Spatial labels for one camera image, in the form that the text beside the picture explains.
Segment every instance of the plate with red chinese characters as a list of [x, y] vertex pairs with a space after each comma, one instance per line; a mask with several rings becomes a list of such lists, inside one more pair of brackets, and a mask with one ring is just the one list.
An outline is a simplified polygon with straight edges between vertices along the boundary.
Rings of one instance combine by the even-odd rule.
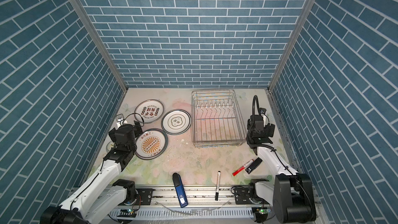
[[136, 141], [135, 155], [143, 160], [160, 156], [167, 147], [167, 134], [160, 129], [149, 129], [142, 133]]
[[[152, 123], [160, 119], [160, 117], [162, 116], [163, 105], [160, 101], [148, 100], [139, 104], [135, 109], [135, 112], [141, 115], [141, 117], [144, 119], [145, 124]], [[142, 123], [141, 118], [138, 118], [136, 114], [134, 116], [138, 122]]]
[[191, 126], [191, 116], [184, 110], [172, 110], [162, 119], [162, 128], [171, 135], [179, 135], [186, 132]]

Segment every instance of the small black case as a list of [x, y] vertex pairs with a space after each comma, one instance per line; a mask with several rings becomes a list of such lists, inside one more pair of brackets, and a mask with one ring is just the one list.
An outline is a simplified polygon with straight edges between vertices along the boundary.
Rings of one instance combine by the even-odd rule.
[[250, 174], [255, 168], [257, 168], [257, 167], [261, 164], [262, 161], [263, 161], [263, 160], [262, 160], [261, 158], [258, 157], [256, 160], [254, 160], [254, 162], [252, 162], [252, 163], [249, 165], [249, 167], [246, 168], [246, 172], [247, 172], [248, 174]]

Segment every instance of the metal wire dish rack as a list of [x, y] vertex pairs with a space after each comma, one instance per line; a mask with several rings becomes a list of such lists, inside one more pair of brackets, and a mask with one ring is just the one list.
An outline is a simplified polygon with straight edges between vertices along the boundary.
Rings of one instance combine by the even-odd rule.
[[193, 91], [192, 115], [195, 147], [237, 146], [245, 142], [242, 114], [234, 90]]

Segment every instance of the table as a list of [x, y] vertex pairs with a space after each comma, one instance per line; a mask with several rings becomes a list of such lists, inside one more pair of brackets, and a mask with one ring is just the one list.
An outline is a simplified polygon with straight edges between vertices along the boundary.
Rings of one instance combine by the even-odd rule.
[[[122, 113], [126, 117], [134, 112], [137, 105], [149, 99], [156, 99], [162, 102], [164, 113], [174, 109], [182, 109], [191, 113], [192, 91], [192, 89], [163, 88], [129, 89], [117, 113]], [[260, 107], [267, 109], [267, 116], [270, 122], [275, 124], [264, 89], [235, 89], [235, 92], [245, 127], [247, 119], [251, 115], [251, 104], [254, 95], [258, 96]], [[131, 115], [127, 122], [133, 123], [133, 120], [135, 118]], [[142, 130], [161, 128], [161, 120], [162, 118], [153, 123], [145, 124]], [[111, 129], [113, 127], [117, 128], [116, 120], [114, 120]], [[172, 174], [178, 172], [184, 185], [215, 185], [218, 171], [221, 171], [221, 185], [247, 185], [251, 179], [258, 178], [274, 181], [275, 175], [270, 175], [270, 170], [264, 163], [261, 163], [251, 174], [242, 171], [235, 177], [232, 176], [232, 172], [236, 171], [244, 163], [250, 159], [257, 158], [246, 143], [241, 146], [196, 148], [192, 143], [191, 128], [183, 134], [167, 136], [169, 140], [168, 147], [161, 156], [152, 160], [141, 160], [134, 156], [123, 172], [112, 183], [117, 179], [127, 179], [135, 181], [136, 185], [173, 185]], [[275, 128], [274, 136], [270, 139], [281, 157], [288, 161], [278, 128]], [[102, 158], [107, 154], [106, 145], [109, 142], [111, 140], [107, 136], [90, 174], [102, 163]]]

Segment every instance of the blue brick wall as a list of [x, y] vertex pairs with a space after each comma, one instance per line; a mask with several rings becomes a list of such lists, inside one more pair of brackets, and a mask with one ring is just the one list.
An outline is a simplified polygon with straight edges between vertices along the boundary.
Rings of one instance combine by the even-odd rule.
[[122, 91], [68, 0], [0, 0], [0, 223], [78, 186]]
[[316, 0], [273, 91], [331, 223], [398, 223], [398, 0]]
[[305, 0], [81, 0], [129, 87], [266, 87]]

